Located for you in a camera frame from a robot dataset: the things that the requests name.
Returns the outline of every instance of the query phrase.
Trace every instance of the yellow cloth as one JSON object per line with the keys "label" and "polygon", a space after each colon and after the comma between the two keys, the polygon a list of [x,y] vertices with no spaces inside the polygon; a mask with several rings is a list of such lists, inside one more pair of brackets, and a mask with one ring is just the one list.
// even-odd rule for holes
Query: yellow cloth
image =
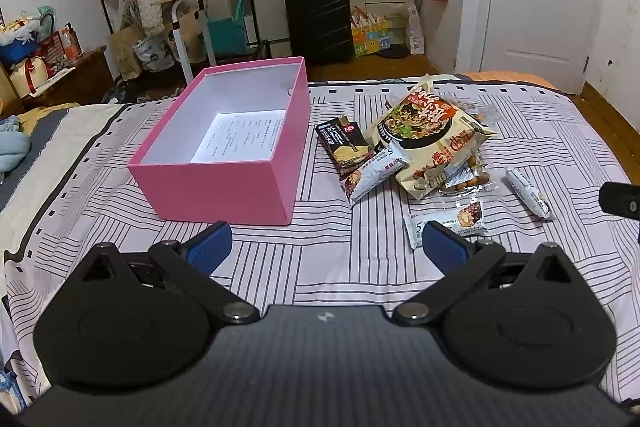
{"label": "yellow cloth", "polygon": [[22,124],[22,132],[28,136],[31,136],[33,129],[40,118],[44,118],[50,112],[58,109],[67,109],[69,107],[80,107],[79,103],[61,103],[60,105],[54,105],[53,107],[36,107],[23,114],[18,115],[18,120]]}

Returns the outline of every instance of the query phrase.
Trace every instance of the open box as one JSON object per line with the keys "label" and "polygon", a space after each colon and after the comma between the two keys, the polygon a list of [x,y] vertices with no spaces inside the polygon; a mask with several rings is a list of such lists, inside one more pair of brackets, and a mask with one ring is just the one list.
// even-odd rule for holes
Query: open box
{"label": "open box", "polygon": [[129,162],[162,219],[291,222],[309,125],[305,61],[203,70]]}

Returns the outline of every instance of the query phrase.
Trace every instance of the white snack wrapper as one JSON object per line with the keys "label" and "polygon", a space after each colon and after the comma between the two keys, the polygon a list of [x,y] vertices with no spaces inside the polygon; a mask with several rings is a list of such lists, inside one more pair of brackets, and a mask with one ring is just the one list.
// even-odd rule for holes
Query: white snack wrapper
{"label": "white snack wrapper", "polygon": [[404,169],[409,162],[409,156],[395,141],[386,145],[340,182],[349,205],[353,207],[367,192],[400,169]]}
{"label": "white snack wrapper", "polygon": [[422,246],[422,229],[429,221],[437,221],[462,237],[483,235],[486,232],[481,201],[448,210],[435,210],[428,214],[410,214],[404,216],[404,226],[409,234],[411,248],[414,250]]}
{"label": "white snack wrapper", "polygon": [[544,194],[540,192],[539,188],[517,169],[507,167],[505,170],[507,180],[531,212],[542,219],[549,221],[555,219]]}

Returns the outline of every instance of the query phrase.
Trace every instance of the bed sheet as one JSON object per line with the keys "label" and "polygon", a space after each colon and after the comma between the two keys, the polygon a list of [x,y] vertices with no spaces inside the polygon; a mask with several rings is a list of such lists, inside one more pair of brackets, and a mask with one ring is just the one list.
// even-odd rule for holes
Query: bed sheet
{"label": "bed sheet", "polygon": [[[410,200],[388,180],[351,210],[313,131],[341,114],[369,126],[386,111],[385,100],[411,88],[378,82],[310,87],[311,120],[291,225],[233,226],[232,253],[213,279],[262,312],[271,303],[375,303],[389,311],[439,279],[422,250],[410,248],[402,217],[442,202]],[[618,400],[640,396],[638,230],[598,206],[603,182],[626,182],[617,160],[572,102],[555,90],[449,75],[436,77],[434,90],[497,108],[499,136],[482,147],[484,155],[496,168],[526,172],[546,192],[558,220],[535,219],[498,183],[483,195],[488,233],[512,251],[533,251],[543,241],[564,247],[618,330],[604,389]],[[18,372],[28,396],[43,389],[31,341],[43,302],[91,245],[113,241],[122,251],[141,251],[161,239],[187,239],[206,226],[159,219],[126,168],[170,103],[123,107],[111,117],[28,223],[20,244],[5,253],[8,303],[22,359]]]}

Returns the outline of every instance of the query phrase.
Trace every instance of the beige snack bag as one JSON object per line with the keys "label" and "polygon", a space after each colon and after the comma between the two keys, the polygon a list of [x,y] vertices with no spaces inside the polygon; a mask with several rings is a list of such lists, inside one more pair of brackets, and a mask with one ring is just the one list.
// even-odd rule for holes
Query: beige snack bag
{"label": "beige snack bag", "polygon": [[396,180],[417,200],[442,184],[445,167],[462,164],[495,135],[428,88],[427,81],[417,84],[367,131],[370,143],[396,140],[409,155],[411,165]]}

